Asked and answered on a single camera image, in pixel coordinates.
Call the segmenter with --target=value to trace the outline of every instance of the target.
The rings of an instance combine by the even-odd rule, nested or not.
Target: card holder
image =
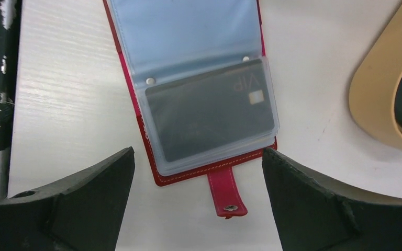
[[[160,175],[274,143],[279,123],[256,1],[108,5]]]

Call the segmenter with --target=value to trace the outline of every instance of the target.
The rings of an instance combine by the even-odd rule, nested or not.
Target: red strap
[[[232,166],[207,173],[210,191],[214,200],[216,214],[230,219],[233,216],[244,216],[247,208],[238,193],[233,177]]]

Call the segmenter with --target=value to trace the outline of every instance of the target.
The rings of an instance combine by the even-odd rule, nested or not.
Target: red card holder
[[[119,40],[116,27],[112,16],[110,14],[109,0],[103,0],[104,7],[106,9],[106,13],[108,16],[109,25],[113,34],[113,39],[115,42],[115,47],[119,55],[119,59],[121,62],[121,67],[125,75],[125,79],[127,82],[127,87],[130,93],[130,97],[133,103],[133,108],[135,110],[138,126],[140,129],[140,133],[142,139],[144,141],[144,145],[146,147],[146,153],[149,159],[149,163],[151,166],[151,170],[153,173],[153,177],[155,183],[162,187],[166,185],[170,185],[182,180],[187,180],[193,177],[201,176],[206,174],[208,176],[210,190],[212,193],[212,198],[215,204],[217,215],[220,217],[225,217],[226,219],[232,216],[244,216],[247,214],[247,209],[242,202],[238,188],[236,186],[235,179],[233,177],[232,168],[236,165],[242,164],[244,162],[250,161],[252,159],[256,159],[262,156],[262,149],[258,149],[255,151],[247,152],[245,154],[241,154],[239,156],[231,157],[224,159],[222,161],[217,161],[208,165],[204,165],[195,169],[187,170],[184,172],[180,172],[173,175],[163,176],[158,172],[157,164],[155,162],[155,158],[153,155],[152,146],[146,132],[146,126],[144,124],[143,115],[141,114],[140,106],[138,104],[138,99],[135,93],[134,84],[131,78],[131,74],[129,73],[129,68],[127,65],[127,61],[122,52],[121,42]],[[261,42],[262,42],[262,55],[265,56],[265,48],[264,48],[264,40],[263,33],[261,29],[261,14],[259,12],[260,19],[260,33],[261,33]],[[276,139],[273,145],[269,147],[277,149]]]

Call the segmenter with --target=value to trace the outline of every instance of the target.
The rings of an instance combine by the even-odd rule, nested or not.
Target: white stitching
[[[212,178],[210,177],[210,175],[207,175],[207,178],[209,179],[209,183],[210,183],[210,189],[212,191],[212,198],[214,200],[214,204],[216,204],[216,199],[215,199],[215,190],[214,190],[214,185],[212,184]]]
[[[232,182],[232,186],[235,191],[235,197],[237,198],[238,203],[240,204],[239,206],[244,210],[245,206],[244,206],[240,196],[238,195],[238,188],[236,187],[235,180],[233,179],[232,168],[229,168],[229,175],[230,175],[230,181]]]
[[[210,167],[210,168],[208,168],[208,169],[203,169],[203,170],[196,171],[196,172],[194,172],[194,173],[184,174],[184,175],[177,176],[177,177],[174,177],[174,178],[171,178],[171,179],[162,180],[161,177],[160,177],[160,174],[158,173],[157,164],[156,164],[155,158],[154,158],[154,156],[153,156],[152,146],[150,145],[150,142],[149,142],[149,141],[147,141],[147,146],[148,146],[149,149],[150,149],[150,154],[151,154],[151,157],[152,157],[152,160],[153,160],[153,166],[152,166],[152,168],[157,172],[158,179],[160,180],[160,182],[162,182],[162,183],[164,183],[164,184],[165,184],[165,183],[169,183],[169,182],[171,182],[171,181],[173,181],[173,180],[176,180],[176,179],[182,179],[182,178],[184,178],[185,176],[196,175],[196,174],[199,174],[199,173],[208,172],[208,171],[210,171],[210,170],[213,170],[213,169],[216,169],[216,168],[220,168],[220,167],[223,167],[223,166],[227,166],[227,165],[233,164],[233,163],[235,163],[235,162],[242,161],[242,160],[244,160],[244,159],[252,158],[252,157],[257,156],[257,155],[262,155],[261,152],[259,152],[259,153],[254,153],[254,154],[252,154],[252,155],[250,155],[250,156],[246,156],[246,157],[244,157],[244,158],[236,159],[236,160],[234,160],[234,161],[227,162],[227,163],[224,163],[224,164],[221,164],[221,165],[213,166],[213,167]]]

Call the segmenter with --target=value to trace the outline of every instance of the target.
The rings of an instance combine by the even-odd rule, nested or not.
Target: light blue card sleeve
[[[145,87],[261,55],[256,0],[111,0],[133,82]]]

